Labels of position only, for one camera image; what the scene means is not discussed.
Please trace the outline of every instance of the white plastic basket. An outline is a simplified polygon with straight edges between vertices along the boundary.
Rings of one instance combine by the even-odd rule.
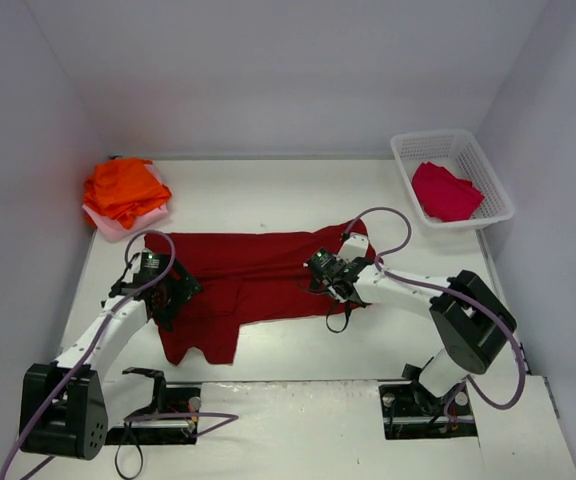
[[[395,135],[390,140],[395,161],[422,222],[432,228],[484,228],[512,218],[515,209],[490,162],[466,130],[431,130]],[[412,177],[423,162],[446,167],[453,175],[473,183],[486,198],[468,220],[442,222],[426,215],[412,189]]]

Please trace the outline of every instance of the white wall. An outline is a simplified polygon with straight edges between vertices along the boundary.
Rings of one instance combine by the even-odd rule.
[[[576,2],[550,1],[477,137],[517,207],[487,235],[576,461]]]
[[[546,0],[29,0],[116,153],[388,153],[476,130]]]
[[[103,157],[30,11],[0,0],[0,465],[23,374],[58,345],[89,243],[81,185]]]

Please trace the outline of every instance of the dark red garment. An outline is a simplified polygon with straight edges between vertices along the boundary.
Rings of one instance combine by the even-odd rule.
[[[159,329],[168,361],[178,364],[189,348],[197,347],[210,363],[232,363],[241,325],[326,315],[332,298],[304,292],[297,282],[309,286],[304,262],[322,247],[339,251],[347,225],[314,233],[171,233],[177,260],[204,290],[181,308],[172,332]],[[361,221],[353,232],[367,234]],[[157,235],[146,235],[146,247],[169,251]],[[372,247],[366,256],[374,258]],[[340,305],[333,313],[342,311]]]
[[[424,211],[443,222],[468,220],[484,200],[472,182],[430,162],[419,166],[412,177],[412,188]]]

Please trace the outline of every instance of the folded orange clothes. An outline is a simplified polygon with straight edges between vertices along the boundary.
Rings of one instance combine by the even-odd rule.
[[[84,183],[84,204],[131,228],[135,219],[164,205],[172,194],[146,169],[152,161],[117,158],[95,166]]]

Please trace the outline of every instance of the white floor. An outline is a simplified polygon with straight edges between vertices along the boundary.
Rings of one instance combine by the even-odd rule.
[[[389,161],[170,161],[157,167],[174,194],[171,218],[156,225],[164,231],[315,230],[375,205],[398,207],[413,220]],[[400,221],[385,213],[366,223],[378,250],[404,234]],[[413,224],[412,243],[389,259],[390,265],[446,276],[468,269],[490,281],[474,233],[440,237]],[[124,245],[95,238],[65,345],[98,314],[99,301],[122,270]],[[341,335],[329,333],[321,318],[245,326],[233,365],[209,365],[194,351],[181,366],[171,366],[156,330],[146,329],[119,357],[117,369],[148,366],[165,370],[169,380],[256,383],[204,383],[202,410],[236,413],[240,420],[195,446],[145,447],[140,480],[576,480],[540,377],[528,378],[522,400],[510,411],[493,410],[474,396],[478,438],[386,441],[376,380],[398,378],[406,362],[421,365],[439,348],[430,319],[376,305],[353,314]],[[498,401],[509,398],[515,384],[516,366],[507,350],[480,378]],[[118,478],[115,451],[104,447],[92,462],[58,459],[36,478]],[[126,469],[136,464],[134,449],[121,457]],[[40,460],[19,455],[9,478],[19,478]]]

